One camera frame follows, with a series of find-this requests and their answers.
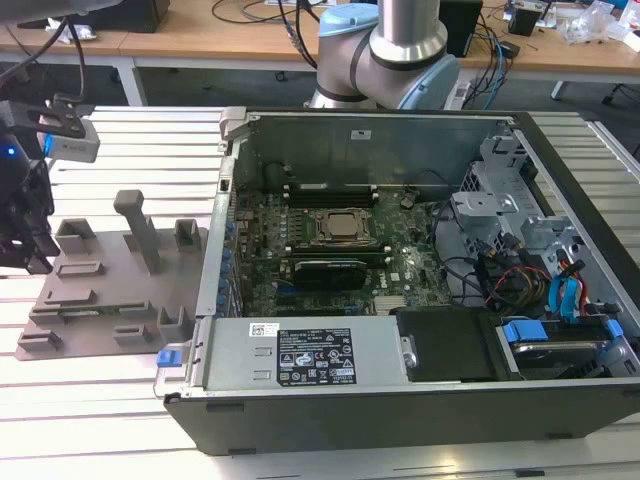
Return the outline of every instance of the blue tab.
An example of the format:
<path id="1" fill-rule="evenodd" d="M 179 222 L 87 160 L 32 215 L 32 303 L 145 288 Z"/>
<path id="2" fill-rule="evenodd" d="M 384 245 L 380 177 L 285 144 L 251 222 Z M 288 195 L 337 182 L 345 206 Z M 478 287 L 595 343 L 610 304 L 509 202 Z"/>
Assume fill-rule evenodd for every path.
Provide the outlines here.
<path id="1" fill-rule="evenodd" d="M 159 368 L 181 367 L 182 353 L 178 350 L 160 350 L 156 357 L 156 365 Z"/>
<path id="2" fill-rule="evenodd" d="M 613 338 L 618 338 L 624 336 L 624 332 L 622 331 L 622 327 L 618 323 L 617 320 L 607 320 L 607 328 L 611 333 Z"/>
<path id="3" fill-rule="evenodd" d="M 519 340 L 518 332 L 516 331 L 514 325 L 507 323 L 504 327 L 502 327 L 502 330 L 504 330 L 504 335 L 507 337 L 507 342 L 515 343 Z"/>
<path id="4" fill-rule="evenodd" d="M 549 285 L 549 308 L 551 313 L 556 313 L 560 308 L 558 305 L 558 295 L 560 295 L 560 286 L 562 285 L 562 277 L 556 275 L 551 279 L 551 285 Z"/>
<path id="5" fill-rule="evenodd" d="M 578 319 L 575 315 L 576 299 L 578 298 L 578 287 L 580 284 L 573 278 L 567 278 L 567 286 L 564 287 L 564 295 L 562 295 L 562 303 L 560 304 L 560 316 L 569 320 L 569 323 L 575 325 Z"/>
<path id="6" fill-rule="evenodd" d="M 511 320 L 502 329 L 509 343 L 544 342 L 549 340 L 549 336 L 540 320 Z"/>

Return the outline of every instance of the white table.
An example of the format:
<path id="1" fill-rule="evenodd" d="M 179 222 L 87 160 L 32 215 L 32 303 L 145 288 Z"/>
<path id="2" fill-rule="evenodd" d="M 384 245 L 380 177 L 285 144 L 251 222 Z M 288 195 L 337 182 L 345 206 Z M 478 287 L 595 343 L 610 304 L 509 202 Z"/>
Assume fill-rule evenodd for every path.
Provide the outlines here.
<path id="1" fill-rule="evenodd" d="M 143 210 L 158 228 L 184 216 L 208 226 L 220 165 L 219 112 L 97 109 L 97 162 L 52 168 L 54 228 L 67 216 L 86 216 L 95 230 L 125 228 L 111 207 L 120 188 L 144 192 Z M 0 269 L 2 479 L 514 478 L 515 469 L 527 468 L 566 479 L 639 476 L 640 415 L 578 440 L 207 457 L 154 398 L 154 355 L 12 357 L 42 283 Z"/>

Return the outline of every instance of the warning label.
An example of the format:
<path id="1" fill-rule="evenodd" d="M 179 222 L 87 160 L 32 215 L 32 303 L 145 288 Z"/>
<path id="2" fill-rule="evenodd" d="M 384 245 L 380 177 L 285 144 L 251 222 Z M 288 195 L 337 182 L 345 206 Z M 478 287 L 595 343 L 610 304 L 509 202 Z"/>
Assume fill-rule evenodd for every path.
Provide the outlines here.
<path id="1" fill-rule="evenodd" d="M 283 387 L 356 383 L 349 328 L 279 330 L 277 359 Z"/>

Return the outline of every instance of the workbench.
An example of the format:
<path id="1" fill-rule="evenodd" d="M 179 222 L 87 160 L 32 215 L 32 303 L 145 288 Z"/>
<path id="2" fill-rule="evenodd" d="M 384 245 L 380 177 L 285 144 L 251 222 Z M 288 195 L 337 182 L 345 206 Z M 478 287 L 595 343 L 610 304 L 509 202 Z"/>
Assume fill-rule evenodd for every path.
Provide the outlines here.
<path id="1" fill-rule="evenodd" d="M 86 217 L 95 231 L 126 229 L 113 211 L 119 189 L 144 193 L 143 210 L 157 228 L 177 218 L 208 227 L 221 161 L 219 116 L 217 108 L 98 108 L 91 115 L 102 141 L 96 163 L 50 167 L 54 230 L 65 217 Z M 633 203 L 640 195 L 640 175 L 627 169 L 628 153 L 604 127 L 575 114 L 534 118 L 634 252 L 640 245 L 637 211 L 622 214 L 619 205 L 607 203 L 621 196 Z M 543 181 L 539 186 L 549 189 Z M 632 253 L 636 261 L 638 253 Z M 43 282 L 0 269 L 2 478 L 514 478 L 516 471 L 533 469 L 554 478 L 631 480 L 640 472 L 640 415 L 576 440 L 207 457 L 154 397 L 155 355 L 13 358 Z"/>
<path id="2" fill-rule="evenodd" d="M 89 65 L 108 65 L 119 72 L 129 105 L 146 105 L 140 67 L 214 68 L 240 70 L 311 71 L 293 48 L 282 25 L 235 25 L 211 15 L 211 0 L 172 0 L 170 11 L 154 34 L 98 32 L 99 39 L 83 43 Z M 531 37 L 506 34 L 501 10 L 493 7 L 502 0 L 487 0 L 483 12 L 501 41 L 521 47 L 509 78 L 640 83 L 640 55 L 621 42 L 608 41 L 567 45 L 556 30 L 535 29 Z M 224 3 L 220 15 L 243 20 L 237 0 Z M 258 5 L 257 15 L 271 16 L 277 7 Z M 28 50 L 40 47 L 48 38 L 42 31 L 12 27 Z M 318 26 L 302 15 L 302 31 L 312 55 L 317 55 Z M 0 29 L 0 61 L 18 62 L 25 57 L 8 32 Z M 489 50 L 481 39 L 474 39 L 469 55 L 460 59 L 461 83 L 468 83 L 482 72 Z M 54 45 L 41 63 L 77 64 L 73 46 Z"/>

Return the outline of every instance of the wire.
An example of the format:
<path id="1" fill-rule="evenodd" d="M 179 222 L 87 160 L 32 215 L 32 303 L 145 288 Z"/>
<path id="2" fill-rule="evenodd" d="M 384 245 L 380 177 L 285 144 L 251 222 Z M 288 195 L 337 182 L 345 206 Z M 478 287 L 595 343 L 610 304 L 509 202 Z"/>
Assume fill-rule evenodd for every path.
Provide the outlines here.
<path id="1" fill-rule="evenodd" d="M 500 83 L 500 78 L 502 77 L 502 65 L 504 63 L 504 57 L 502 55 L 502 46 L 500 45 L 500 42 L 496 39 L 496 48 L 498 49 L 498 56 L 499 56 L 499 61 L 498 61 L 498 80 L 495 81 L 495 83 L 493 84 L 493 88 L 491 89 L 491 93 L 489 94 L 489 98 L 487 98 L 486 103 L 484 104 L 484 107 L 482 107 L 483 110 L 486 110 L 487 108 L 489 108 L 489 106 L 491 106 L 491 102 L 493 102 L 493 99 L 495 98 L 496 94 L 498 93 L 498 84 Z"/>
<path id="2" fill-rule="evenodd" d="M 69 32 L 71 32 L 71 38 L 76 46 L 78 52 L 78 62 L 80 64 L 80 93 L 78 95 L 67 95 L 65 93 L 56 93 L 53 96 L 53 103 L 80 103 L 87 97 L 86 82 L 85 82 L 85 70 L 86 65 L 84 62 L 84 52 L 82 51 L 82 44 L 78 38 L 78 32 L 73 24 L 73 20 L 67 17 L 67 24 L 69 26 Z"/>
<path id="3" fill-rule="evenodd" d="M 29 57 L 25 58 L 23 61 L 14 65 L 9 70 L 7 70 L 2 75 L 0 75 L 0 85 L 2 85 L 4 82 L 12 78 L 14 75 L 16 75 L 18 71 L 20 71 L 27 65 L 31 65 L 38 58 L 40 58 L 44 52 L 49 50 L 49 48 L 51 48 L 51 45 L 53 45 L 56 42 L 56 40 L 58 40 L 60 35 L 62 35 L 62 32 L 64 31 L 66 26 L 67 26 L 67 19 L 65 18 L 64 20 L 62 20 L 62 22 L 60 22 L 60 25 L 58 26 L 56 31 L 53 33 L 53 35 L 51 35 L 51 38 L 49 38 L 49 40 L 47 40 L 44 43 L 44 45 L 42 45 L 42 47 L 40 47 L 36 52 L 29 55 Z"/>
<path id="4" fill-rule="evenodd" d="M 245 18 L 247 18 L 248 20 L 252 20 L 252 21 L 251 22 L 240 22 L 240 23 L 276 23 L 276 24 L 284 23 L 282 21 L 282 17 L 280 16 L 280 14 L 275 15 L 276 18 L 273 18 L 273 17 L 262 17 L 260 15 L 255 15 L 255 14 L 253 14 L 253 13 L 251 13 L 249 11 L 249 7 L 253 7 L 254 5 L 258 5 L 258 4 L 262 4 L 262 3 L 264 3 L 263 0 L 257 0 L 255 2 L 247 3 L 246 5 L 244 5 L 240 9 L 240 11 L 242 12 L 242 15 L 244 15 Z M 289 15 L 291 13 L 295 13 L 295 9 L 294 10 L 289 10 L 288 12 L 285 12 L 285 15 Z"/>
<path id="5" fill-rule="evenodd" d="M 11 38 L 13 38 L 13 41 L 16 42 L 16 45 L 20 47 L 20 50 L 22 50 L 22 52 L 28 57 L 31 56 L 31 52 L 27 49 L 27 47 L 24 46 L 24 44 L 18 39 L 18 37 L 16 37 L 15 33 L 13 33 L 13 30 L 9 28 L 9 25 L 5 25 L 4 28 L 5 30 L 7 30 L 7 33 L 9 33 Z M 44 66 L 37 60 L 34 60 L 33 63 L 43 68 L 44 75 L 49 77 L 56 84 L 56 88 L 61 88 L 60 81 L 51 72 L 49 72 L 49 65 Z"/>
<path id="6" fill-rule="evenodd" d="M 458 185 L 451 185 L 449 183 L 449 181 L 446 178 L 444 178 L 444 176 L 440 172 L 438 172 L 437 170 L 434 170 L 432 168 L 424 168 L 422 170 L 419 170 L 417 173 L 414 173 L 412 175 L 411 179 L 414 180 L 416 177 L 419 177 L 423 173 L 431 173 L 434 176 L 438 177 L 438 180 L 440 180 L 442 182 L 442 186 L 443 187 L 449 187 L 452 191 L 455 190 L 456 188 L 458 188 Z M 405 183 L 405 186 L 408 186 L 408 185 L 409 185 L 409 181 L 407 181 Z"/>
<path id="7" fill-rule="evenodd" d="M 273 15 L 272 17 L 260 17 L 260 18 L 256 18 L 255 20 L 234 20 L 232 18 L 223 17 L 216 12 L 216 9 L 226 1 L 227 0 L 218 0 L 216 3 L 213 4 L 213 7 L 211 7 L 211 15 L 213 15 L 215 18 L 225 23 L 232 23 L 234 25 L 255 25 L 257 23 L 267 23 L 267 22 L 273 23 L 271 22 L 272 20 L 278 20 L 278 23 L 279 23 L 280 21 L 282 21 L 281 18 L 285 18 L 285 17 L 282 17 L 281 14 Z M 253 2 L 245 5 L 244 7 L 242 7 L 242 12 L 246 13 L 245 12 L 246 8 L 252 5 L 256 5 L 258 3 L 262 3 L 262 2 L 257 1 L 257 2 Z M 288 12 L 284 12 L 282 15 L 290 15 L 294 12 L 295 10 L 290 10 Z"/>
<path id="8" fill-rule="evenodd" d="M 314 68 L 317 70 L 318 64 L 313 59 L 313 57 L 311 57 L 311 55 L 306 50 L 306 48 L 302 48 L 302 43 L 300 41 L 300 38 L 298 37 L 298 34 L 293 29 L 293 27 L 291 27 L 291 24 L 289 23 L 289 20 L 287 19 L 286 13 L 284 11 L 284 7 L 282 6 L 282 0 L 278 0 L 278 8 L 280 9 L 280 17 L 282 18 L 282 21 L 284 23 L 284 28 L 287 30 L 287 34 L 289 35 L 289 39 L 291 40 L 293 47 L 300 53 L 300 55 L 302 55 L 302 58 L 304 59 L 304 61 L 307 62 L 311 66 L 311 68 Z M 299 18 L 297 4 L 296 4 L 296 13 L 297 13 L 296 18 Z"/>
<path id="9" fill-rule="evenodd" d="M 448 258 L 447 260 L 443 261 L 442 258 L 440 258 L 440 254 L 438 253 L 438 249 L 436 248 L 436 230 L 438 229 L 438 224 L 440 223 L 440 220 L 442 219 L 442 214 L 444 213 L 444 210 L 447 206 L 449 206 L 450 204 L 448 202 L 442 202 L 440 207 L 440 211 L 438 212 L 438 216 L 435 219 L 435 222 L 433 223 L 433 226 L 431 227 L 431 246 L 433 247 L 433 255 L 436 259 L 436 262 L 442 266 L 442 268 L 444 268 L 449 274 L 453 275 L 455 278 L 457 278 L 458 280 L 460 280 L 462 283 L 466 283 L 467 285 L 469 285 L 471 288 L 477 290 L 478 292 L 482 293 L 482 287 L 480 287 L 480 285 L 478 285 L 475 282 L 470 281 L 469 279 L 465 278 L 464 276 L 460 275 L 458 272 L 456 272 L 455 270 L 453 270 L 451 267 L 449 267 L 447 265 L 447 262 L 449 260 L 452 260 L 454 258 L 458 258 L 458 257 L 451 257 Z"/>
<path id="10" fill-rule="evenodd" d="M 313 57 L 311 56 L 311 54 L 309 53 L 309 50 L 307 50 L 307 45 L 304 43 L 304 37 L 302 36 L 302 31 L 300 30 L 300 0 L 296 0 L 296 34 L 298 35 L 298 39 L 300 40 L 300 46 L 302 47 L 304 54 L 311 60 L 311 62 L 308 62 L 309 65 L 311 66 L 315 65 L 315 67 L 313 68 L 317 69 L 318 65 L 316 61 L 313 59 Z"/>
<path id="11" fill-rule="evenodd" d="M 478 79 L 471 88 L 471 93 L 465 99 L 462 106 L 464 108 L 467 104 L 474 102 L 478 96 L 489 92 L 489 98 L 483 108 L 486 110 L 495 99 L 500 88 L 506 83 L 506 76 L 513 65 L 513 59 L 510 59 L 511 61 L 506 65 L 502 45 L 500 45 L 498 40 L 499 37 L 491 27 L 487 26 L 486 19 L 482 12 L 480 13 L 480 20 L 481 22 L 478 23 L 478 26 L 484 29 L 485 34 L 475 33 L 474 35 L 484 39 L 487 43 L 490 52 L 489 63 L 480 79 Z M 489 71 L 491 71 L 491 76 L 487 78 Z"/>

